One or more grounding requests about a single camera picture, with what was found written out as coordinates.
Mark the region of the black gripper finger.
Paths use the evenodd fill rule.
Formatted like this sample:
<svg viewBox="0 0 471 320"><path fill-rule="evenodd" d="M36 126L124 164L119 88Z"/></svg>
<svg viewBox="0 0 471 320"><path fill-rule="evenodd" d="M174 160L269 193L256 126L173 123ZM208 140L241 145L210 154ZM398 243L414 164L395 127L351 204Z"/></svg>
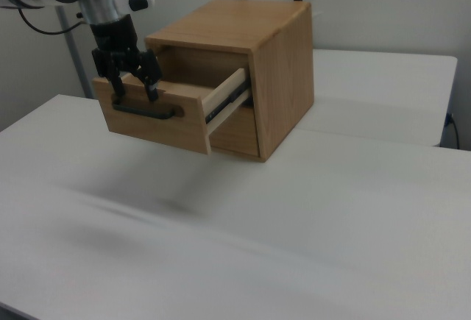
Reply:
<svg viewBox="0 0 471 320"><path fill-rule="evenodd" d="M98 75L111 83L117 96L124 96L125 89L120 77L120 70L115 64L112 54L101 49L94 49L92 56Z"/></svg>
<svg viewBox="0 0 471 320"><path fill-rule="evenodd" d="M163 74L154 52L151 49L142 51L138 56L138 78L144 84L148 100L155 102L158 99L157 84Z"/></svg>

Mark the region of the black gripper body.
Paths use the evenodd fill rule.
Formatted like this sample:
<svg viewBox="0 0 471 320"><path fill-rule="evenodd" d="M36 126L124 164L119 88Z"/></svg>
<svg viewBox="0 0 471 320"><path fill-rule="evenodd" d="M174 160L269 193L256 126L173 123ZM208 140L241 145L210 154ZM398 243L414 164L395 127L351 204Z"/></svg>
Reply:
<svg viewBox="0 0 471 320"><path fill-rule="evenodd" d="M92 24L91 30L97 44L92 56L98 74L110 74L112 68L145 74L143 52L137 47L138 37L130 15L106 24Z"/></svg>

